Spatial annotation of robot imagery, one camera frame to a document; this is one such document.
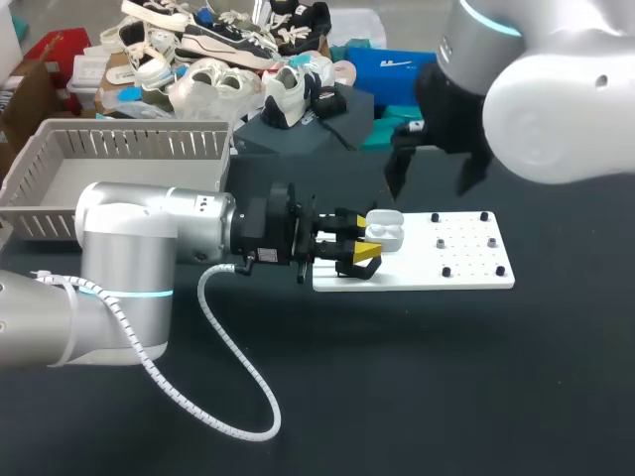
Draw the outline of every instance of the shoe sole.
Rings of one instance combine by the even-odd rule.
[[[225,43],[206,36],[183,35],[181,46],[184,50],[189,52],[231,62],[251,69],[269,69],[276,63],[272,59],[259,58],[249,52],[241,52],[240,50],[228,52]]]
[[[147,8],[140,7],[136,3],[132,3],[128,0],[124,0],[121,4],[121,11],[131,17],[148,22],[155,27],[172,32],[184,32],[186,26],[190,23],[190,19],[184,18],[184,14],[162,15],[161,13],[152,12]]]
[[[149,63],[152,63],[153,61],[159,63],[156,65],[156,71],[153,72],[139,71],[135,70],[135,68],[133,67],[132,71],[135,75],[135,79],[142,85],[150,88],[165,86],[174,78],[172,70],[170,69],[169,65],[162,61],[159,61],[158,59],[151,59]]]

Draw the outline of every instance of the cable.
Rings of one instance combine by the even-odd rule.
[[[121,307],[118,304],[118,299],[111,296],[108,293],[108,291],[106,291],[101,286],[97,285],[96,283],[92,283],[91,281],[85,280],[84,278],[77,278],[73,276],[64,276],[63,278],[67,280],[69,283],[71,283],[73,286],[77,286],[80,288],[87,288],[91,290],[108,307],[108,309],[112,312],[112,314],[115,316],[115,318],[121,325],[121,328],[126,334],[126,337],[128,338],[128,341],[130,342],[130,345],[132,345],[132,348],[135,350],[135,352],[139,356],[139,359],[141,360],[141,364],[143,365],[144,369],[146,369],[146,372],[148,373],[148,375],[150,375],[150,378],[154,380],[155,383],[159,386],[159,388],[161,388],[161,390],[163,390],[164,393],[168,397],[170,397],[172,401],[175,402],[179,407],[181,407],[190,415],[202,421],[206,425],[211,426],[212,428],[217,429],[218,431],[225,433],[229,436],[232,436],[234,438],[242,439],[246,441],[256,441],[256,442],[267,441],[273,438],[276,434],[278,434],[278,431],[280,430],[280,426],[282,423],[282,416],[280,414],[280,407],[278,406],[278,402],[276,401],[276,398],[274,397],[273,392],[271,391],[267,383],[264,381],[264,379],[260,376],[258,371],[254,368],[253,365],[251,365],[251,363],[243,355],[240,349],[238,349],[236,344],[234,344],[231,338],[229,338],[229,336],[224,331],[220,323],[216,320],[216,318],[212,314],[205,300],[205,285],[207,284],[207,281],[209,280],[209,278],[211,278],[213,275],[217,273],[235,273],[235,272],[236,272],[236,267],[234,265],[212,266],[207,271],[205,271],[200,277],[200,280],[198,281],[198,288],[197,288],[198,302],[200,303],[200,307],[202,308],[202,311],[205,314],[205,317],[207,317],[207,319],[209,320],[213,328],[216,330],[216,332],[218,332],[218,335],[220,336],[220,338],[225,342],[225,344],[227,344],[229,349],[234,353],[236,357],[238,357],[238,360],[240,360],[240,362],[245,366],[247,371],[256,380],[256,382],[258,383],[262,391],[265,393],[265,396],[267,397],[269,404],[271,405],[271,410],[274,414],[274,422],[269,430],[262,433],[253,433],[250,431],[243,431],[241,429],[234,428],[233,426],[229,426],[228,424],[223,423],[217,418],[214,418],[213,416],[204,412],[202,409],[200,409],[195,404],[193,404],[190,400],[188,400],[185,396],[183,396],[179,391],[177,391],[177,389],[175,389],[172,386],[172,384],[168,382],[168,380],[166,380],[166,378],[161,374],[159,369],[157,369],[154,362],[150,359],[150,357],[148,357],[148,354],[146,354],[146,351],[144,350],[143,346],[139,342],[139,339],[137,338],[132,326],[130,325],[130,322],[126,318],[123,310],[121,310]],[[38,278],[38,281],[42,283],[46,283],[48,285],[53,285],[55,283],[54,277],[51,277],[51,276]]]

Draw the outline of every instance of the white plastic crate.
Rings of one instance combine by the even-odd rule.
[[[224,122],[50,119],[16,157],[0,189],[0,219],[25,240],[74,240],[74,212],[96,181],[223,191]]]

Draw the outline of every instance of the white fixture board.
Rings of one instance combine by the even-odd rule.
[[[442,290],[508,290],[515,279],[496,216],[488,212],[443,213],[439,222],[431,213],[405,213],[405,239],[401,250],[382,254],[382,265],[369,281],[339,278],[333,261],[316,260],[314,289],[318,292],[381,292]],[[496,246],[488,246],[490,238]],[[438,248],[439,239],[444,248]],[[318,241],[334,241],[334,235],[320,233]],[[505,268],[504,276],[496,269]],[[443,269],[450,268],[449,278]]]

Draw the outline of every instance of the shoelace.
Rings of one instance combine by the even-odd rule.
[[[147,40],[143,43],[137,43],[135,45],[129,46],[128,48],[126,48],[125,52],[135,68],[139,68],[139,63],[144,55],[148,55],[149,57],[152,57],[154,59],[167,62],[164,56],[161,55],[157,50],[155,50],[150,42]]]
[[[286,15],[278,15],[277,13],[272,13],[271,18],[269,19],[269,23],[267,24],[267,31],[276,30],[282,27],[285,23],[291,20],[291,13]]]
[[[187,3],[182,3],[180,5],[175,0],[151,0],[151,3],[164,8],[169,8],[173,12],[185,13],[188,15],[190,14],[190,11],[188,10],[190,5],[188,5]]]
[[[234,22],[238,21],[238,22],[249,22],[251,21],[251,18],[249,17],[248,14],[246,13],[239,13],[235,10],[230,10],[228,12],[224,12],[220,14],[220,17],[218,17],[218,19],[223,22],[226,23],[227,25],[231,25]]]
[[[256,33],[256,32],[240,32],[243,38],[248,38],[249,43],[253,43],[254,45],[259,46],[265,50],[269,50],[271,53],[278,52],[278,45],[276,45],[276,40],[273,35],[270,33]]]
[[[310,32],[311,28],[309,27],[291,27],[289,31],[286,28],[279,30],[278,35],[282,37],[284,43],[291,43],[295,46],[296,40],[305,40]]]

